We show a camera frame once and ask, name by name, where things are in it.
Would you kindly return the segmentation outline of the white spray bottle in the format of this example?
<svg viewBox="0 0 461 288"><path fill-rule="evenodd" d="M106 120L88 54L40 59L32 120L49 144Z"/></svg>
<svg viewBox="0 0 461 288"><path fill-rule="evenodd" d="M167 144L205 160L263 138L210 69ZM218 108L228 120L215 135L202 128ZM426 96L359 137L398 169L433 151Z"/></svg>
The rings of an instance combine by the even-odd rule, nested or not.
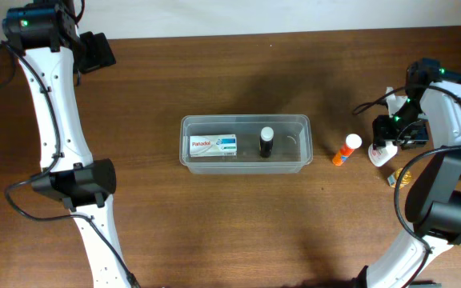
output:
<svg viewBox="0 0 461 288"><path fill-rule="evenodd" d="M384 147L374 148L374 145L371 144L368 147L368 157L371 163L380 167L390 161L398 152L398 147L393 142L386 142Z"/></svg>

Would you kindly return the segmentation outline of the black bottle white cap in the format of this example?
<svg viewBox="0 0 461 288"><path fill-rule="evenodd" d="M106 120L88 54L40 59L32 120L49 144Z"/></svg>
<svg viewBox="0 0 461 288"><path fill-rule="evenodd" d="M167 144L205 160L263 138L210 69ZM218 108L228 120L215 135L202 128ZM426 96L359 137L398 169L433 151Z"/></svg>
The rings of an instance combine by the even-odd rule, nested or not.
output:
<svg viewBox="0 0 461 288"><path fill-rule="evenodd" d="M271 127L265 126L261 129L259 135L259 147L261 157L269 158L271 156L274 136L275 132Z"/></svg>

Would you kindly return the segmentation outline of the white Panadol medicine box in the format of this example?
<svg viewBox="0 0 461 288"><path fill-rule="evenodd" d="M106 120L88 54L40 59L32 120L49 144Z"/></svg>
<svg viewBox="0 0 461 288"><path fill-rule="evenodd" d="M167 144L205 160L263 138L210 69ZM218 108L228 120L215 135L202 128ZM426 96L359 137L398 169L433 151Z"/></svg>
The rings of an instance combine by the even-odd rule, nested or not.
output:
<svg viewBox="0 0 461 288"><path fill-rule="evenodd" d="M238 152L235 134L190 136L191 157L235 156Z"/></svg>

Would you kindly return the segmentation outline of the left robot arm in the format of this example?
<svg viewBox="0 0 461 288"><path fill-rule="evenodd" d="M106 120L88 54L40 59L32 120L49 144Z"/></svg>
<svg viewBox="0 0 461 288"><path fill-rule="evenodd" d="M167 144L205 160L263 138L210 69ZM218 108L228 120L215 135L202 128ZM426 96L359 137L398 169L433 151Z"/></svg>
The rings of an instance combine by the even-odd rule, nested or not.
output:
<svg viewBox="0 0 461 288"><path fill-rule="evenodd" d="M137 287L126 266L114 224L114 164L95 160L82 132L74 88L82 75L113 66L105 34L79 33L82 18L72 1L33 1L10 8L2 21L3 46L25 73L41 141L40 172L10 185L4 195L20 215L33 221L73 220L81 234L96 287ZM10 192L29 185L60 202L63 216L33 216Z"/></svg>

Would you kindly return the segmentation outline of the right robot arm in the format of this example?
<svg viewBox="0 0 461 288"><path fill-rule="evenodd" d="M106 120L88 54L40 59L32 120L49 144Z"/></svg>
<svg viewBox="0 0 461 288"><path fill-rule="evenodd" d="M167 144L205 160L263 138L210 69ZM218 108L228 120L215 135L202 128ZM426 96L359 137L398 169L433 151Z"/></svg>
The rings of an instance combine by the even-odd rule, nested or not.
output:
<svg viewBox="0 0 461 288"><path fill-rule="evenodd" d="M431 150L410 160L405 176L424 158L430 161L399 204L401 178L394 183L394 206L402 226L388 251L364 266L354 287L409 287L439 255L461 244L461 73L439 61L421 58L406 70L403 96L389 89L375 104L388 109L372 122L370 160L381 166L387 147L413 149L432 142Z"/></svg>

